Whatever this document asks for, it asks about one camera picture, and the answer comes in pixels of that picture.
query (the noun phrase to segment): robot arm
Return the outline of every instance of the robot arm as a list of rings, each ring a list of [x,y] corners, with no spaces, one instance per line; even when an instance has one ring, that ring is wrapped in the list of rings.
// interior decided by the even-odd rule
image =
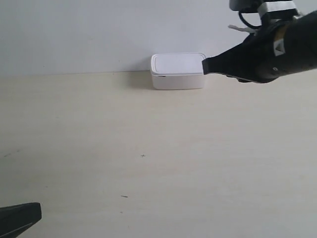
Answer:
[[[236,47],[204,60],[205,74],[268,83],[317,68],[317,11],[303,16],[292,0],[231,0],[230,8],[239,12],[249,27],[244,31],[250,34]],[[260,15],[261,26],[243,18],[243,13],[254,12]]]

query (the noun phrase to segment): black cable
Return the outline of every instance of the black cable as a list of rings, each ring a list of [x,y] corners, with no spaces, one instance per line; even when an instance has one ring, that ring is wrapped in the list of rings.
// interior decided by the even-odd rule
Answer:
[[[239,11],[239,18],[243,22],[243,24],[245,24],[247,27],[250,27],[251,29],[257,30],[261,27],[261,26],[251,25],[249,22],[247,22],[247,20],[244,19],[243,15],[242,15],[242,11]]]

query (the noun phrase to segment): black object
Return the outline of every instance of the black object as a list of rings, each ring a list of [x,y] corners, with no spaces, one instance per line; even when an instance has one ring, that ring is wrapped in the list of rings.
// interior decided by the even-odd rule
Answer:
[[[204,60],[204,74],[224,74],[239,82],[269,83],[281,76],[317,68],[317,11],[305,16],[295,12],[265,14],[261,28],[243,43]]]
[[[0,208],[0,238],[16,238],[41,218],[39,203]]]

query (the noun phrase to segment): container lid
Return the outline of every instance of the container lid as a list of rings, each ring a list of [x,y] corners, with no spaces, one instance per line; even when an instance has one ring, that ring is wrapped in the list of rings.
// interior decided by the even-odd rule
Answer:
[[[204,59],[201,53],[157,54],[152,56],[151,72],[157,76],[202,75]]]

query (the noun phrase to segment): white plastic container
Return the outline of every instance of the white plastic container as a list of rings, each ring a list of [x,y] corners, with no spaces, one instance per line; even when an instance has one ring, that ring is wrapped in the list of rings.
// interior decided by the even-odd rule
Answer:
[[[153,85],[159,90],[197,89],[205,86],[201,53],[157,54],[152,56]]]

